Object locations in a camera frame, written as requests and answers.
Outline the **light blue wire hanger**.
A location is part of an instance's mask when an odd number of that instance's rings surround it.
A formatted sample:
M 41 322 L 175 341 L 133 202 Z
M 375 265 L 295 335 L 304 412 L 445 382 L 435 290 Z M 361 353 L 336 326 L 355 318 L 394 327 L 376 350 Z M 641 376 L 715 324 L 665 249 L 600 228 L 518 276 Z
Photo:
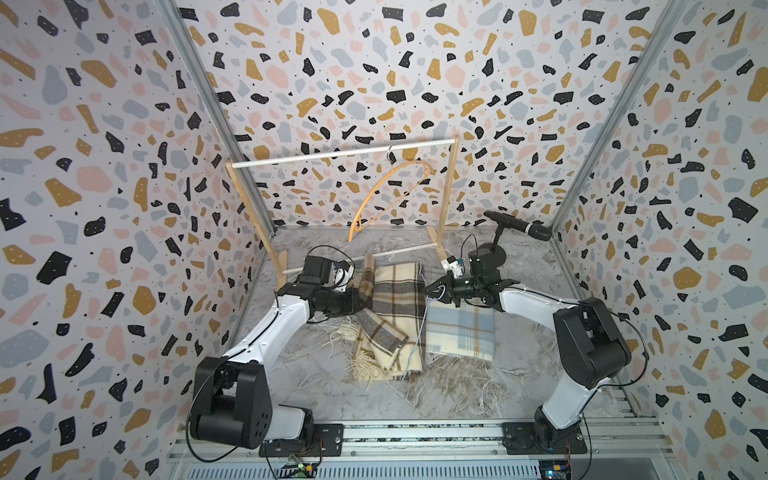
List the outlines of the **light blue wire hanger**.
M 410 354 L 408 356 L 407 363 L 406 363 L 406 368 L 405 368 L 404 373 L 400 377 L 400 380 L 399 380 L 400 382 L 404 381 L 407 378 L 407 376 L 408 376 L 408 374 L 409 374 L 409 372 L 411 370 L 410 367 L 411 367 L 411 362 L 412 362 L 412 358 L 413 358 L 414 354 L 420 352 L 420 349 L 421 349 L 421 347 L 420 347 L 421 339 L 422 339 L 422 336 L 423 336 L 423 332 L 424 332 L 424 328 L 425 328 L 424 325 L 426 323 L 427 312 L 429 310 L 430 305 L 431 305 L 431 303 L 427 302 L 427 305 L 425 307 L 424 315 L 422 316 L 422 318 L 421 318 L 421 320 L 420 320 L 420 322 L 418 324 L 416 341 L 415 341 L 415 344 L 414 344 L 414 347 L 413 347 L 412 351 L 410 352 Z

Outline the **brown plaid fringed scarf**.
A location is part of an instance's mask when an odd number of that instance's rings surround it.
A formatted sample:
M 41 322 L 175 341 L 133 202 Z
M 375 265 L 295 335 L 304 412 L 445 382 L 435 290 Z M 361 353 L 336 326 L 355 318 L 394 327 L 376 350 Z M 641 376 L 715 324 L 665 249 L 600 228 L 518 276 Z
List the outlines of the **brown plaid fringed scarf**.
M 358 288 L 364 309 L 351 316 L 356 331 L 348 371 L 366 384 L 400 380 L 427 305 L 421 264 L 379 265 L 368 253 L 352 285 Z M 424 332 L 420 347 L 407 378 L 423 371 Z

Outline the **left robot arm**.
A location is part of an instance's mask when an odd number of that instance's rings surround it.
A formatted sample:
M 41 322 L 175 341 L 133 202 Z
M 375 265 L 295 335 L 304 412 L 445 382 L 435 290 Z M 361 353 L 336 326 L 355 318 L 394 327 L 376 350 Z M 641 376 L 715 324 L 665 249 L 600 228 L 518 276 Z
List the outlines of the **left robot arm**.
M 351 258 L 306 256 L 302 271 L 276 291 L 257 326 L 223 356 L 201 361 L 186 420 L 188 440 L 250 450 L 265 442 L 290 452 L 314 448 L 312 412 L 274 404 L 268 373 L 291 338 L 315 314 L 330 319 L 363 309 L 358 290 L 349 285 L 354 271 Z

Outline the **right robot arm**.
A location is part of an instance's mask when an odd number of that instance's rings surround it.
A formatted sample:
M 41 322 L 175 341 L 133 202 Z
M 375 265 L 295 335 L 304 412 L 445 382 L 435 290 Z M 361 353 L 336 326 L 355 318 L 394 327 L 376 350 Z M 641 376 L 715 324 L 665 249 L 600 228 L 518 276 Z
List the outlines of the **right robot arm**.
M 630 349 L 611 312 L 597 298 L 563 299 L 504 279 L 503 249 L 484 244 L 469 260 L 453 260 L 425 294 L 443 304 L 479 305 L 518 315 L 553 331 L 564 373 L 531 421 L 506 422 L 502 440 L 510 455 L 583 454 L 582 413 L 598 389 L 631 361 Z

